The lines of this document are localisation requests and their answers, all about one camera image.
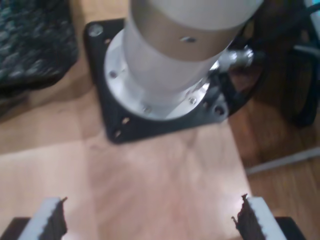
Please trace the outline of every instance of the black cable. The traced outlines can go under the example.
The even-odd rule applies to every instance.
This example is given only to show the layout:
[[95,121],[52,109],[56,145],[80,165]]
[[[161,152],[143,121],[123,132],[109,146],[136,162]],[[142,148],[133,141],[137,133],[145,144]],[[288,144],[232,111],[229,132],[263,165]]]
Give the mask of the black cable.
[[252,43],[249,43],[249,45],[254,49],[262,46],[263,44],[273,41],[280,37],[282,34],[286,33],[287,31],[294,28],[297,24],[299,24],[302,20],[309,17],[311,14],[320,11],[320,3],[316,3],[314,5],[311,5],[302,11],[299,11],[298,13],[294,14],[293,17],[290,17],[285,23],[281,24],[279,27],[275,29],[271,34],[269,34],[267,37],[262,37],[260,39],[255,40]]

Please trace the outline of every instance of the black square mounting plate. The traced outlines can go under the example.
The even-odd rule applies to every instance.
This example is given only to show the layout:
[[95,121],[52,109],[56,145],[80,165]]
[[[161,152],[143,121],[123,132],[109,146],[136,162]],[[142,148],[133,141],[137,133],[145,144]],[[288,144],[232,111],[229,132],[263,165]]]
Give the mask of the black square mounting plate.
[[124,28],[124,23],[123,18],[90,22],[83,33],[91,76],[97,87],[106,134],[110,141],[115,144],[131,142],[204,124],[219,123],[228,117],[227,103],[223,96],[221,100],[219,88],[212,81],[203,101],[187,115],[174,120],[147,120],[123,108],[108,89],[104,61],[110,41]]

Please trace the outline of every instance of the plywood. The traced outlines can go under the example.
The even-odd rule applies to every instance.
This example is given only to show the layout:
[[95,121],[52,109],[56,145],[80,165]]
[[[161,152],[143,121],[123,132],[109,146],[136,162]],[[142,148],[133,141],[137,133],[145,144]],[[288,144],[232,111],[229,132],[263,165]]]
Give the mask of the plywood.
[[228,122],[132,144],[106,140],[81,39],[127,2],[71,1],[80,59],[0,122],[0,233],[45,197],[68,197],[66,240],[233,240],[250,193]]

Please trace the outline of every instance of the black plate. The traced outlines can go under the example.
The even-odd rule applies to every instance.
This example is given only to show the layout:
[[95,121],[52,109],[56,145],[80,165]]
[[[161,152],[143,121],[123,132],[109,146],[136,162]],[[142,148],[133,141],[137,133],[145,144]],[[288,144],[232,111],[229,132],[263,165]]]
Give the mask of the black plate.
[[[89,35],[93,25],[102,27],[97,36]],[[216,79],[211,80],[204,100],[190,113],[175,120],[153,121],[141,118],[124,109],[110,93],[104,76],[105,54],[110,41],[124,28],[124,19],[90,22],[83,37],[91,76],[97,86],[107,137],[115,144],[131,142],[204,124],[219,123],[228,117],[228,108],[221,99]]]

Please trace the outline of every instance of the wooden floor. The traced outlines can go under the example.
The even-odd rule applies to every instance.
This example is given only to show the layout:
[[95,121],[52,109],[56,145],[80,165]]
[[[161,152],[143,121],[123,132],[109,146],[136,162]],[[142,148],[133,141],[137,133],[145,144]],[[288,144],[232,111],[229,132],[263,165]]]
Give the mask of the wooden floor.
[[[300,130],[280,114],[283,76],[283,70],[272,72],[257,97],[230,119],[245,167],[320,146],[319,114],[313,126]],[[274,215],[292,217],[307,240],[320,239],[320,159],[248,179],[252,194],[263,197]]]

